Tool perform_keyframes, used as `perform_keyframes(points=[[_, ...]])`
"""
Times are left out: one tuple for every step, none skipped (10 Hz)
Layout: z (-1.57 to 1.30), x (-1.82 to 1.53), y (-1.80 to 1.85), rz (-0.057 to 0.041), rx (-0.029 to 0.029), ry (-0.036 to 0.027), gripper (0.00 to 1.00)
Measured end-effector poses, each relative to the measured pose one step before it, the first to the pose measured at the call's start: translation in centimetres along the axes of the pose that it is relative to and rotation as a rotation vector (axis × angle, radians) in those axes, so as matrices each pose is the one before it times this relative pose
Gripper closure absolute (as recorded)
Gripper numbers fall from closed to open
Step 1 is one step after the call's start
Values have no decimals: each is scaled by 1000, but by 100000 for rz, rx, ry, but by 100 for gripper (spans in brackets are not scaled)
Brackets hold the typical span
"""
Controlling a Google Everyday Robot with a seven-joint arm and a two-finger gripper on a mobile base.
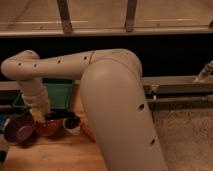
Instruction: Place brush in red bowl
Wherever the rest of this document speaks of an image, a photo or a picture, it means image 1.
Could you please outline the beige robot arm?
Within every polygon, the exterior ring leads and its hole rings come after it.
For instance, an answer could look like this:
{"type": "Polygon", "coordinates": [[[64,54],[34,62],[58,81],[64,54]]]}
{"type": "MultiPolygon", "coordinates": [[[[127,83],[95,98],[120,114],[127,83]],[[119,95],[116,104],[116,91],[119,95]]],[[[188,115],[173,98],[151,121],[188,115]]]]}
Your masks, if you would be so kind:
{"type": "Polygon", "coordinates": [[[168,171],[142,84],[139,58],[126,49],[93,50],[42,59],[26,50],[1,63],[33,119],[50,112],[44,78],[80,82],[84,110],[108,171],[168,171]]]}

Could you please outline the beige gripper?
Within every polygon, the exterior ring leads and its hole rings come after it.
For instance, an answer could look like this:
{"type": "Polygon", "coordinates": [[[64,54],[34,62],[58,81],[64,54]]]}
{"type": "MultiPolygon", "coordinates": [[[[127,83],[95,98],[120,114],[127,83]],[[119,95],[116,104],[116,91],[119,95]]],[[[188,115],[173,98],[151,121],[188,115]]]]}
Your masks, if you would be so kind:
{"type": "Polygon", "coordinates": [[[36,122],[45,122],[45,115],[50,112],[50,101],[46,90],[36,95],[22,94],[24,103],[29,107],[30,114],[36,122]]]}

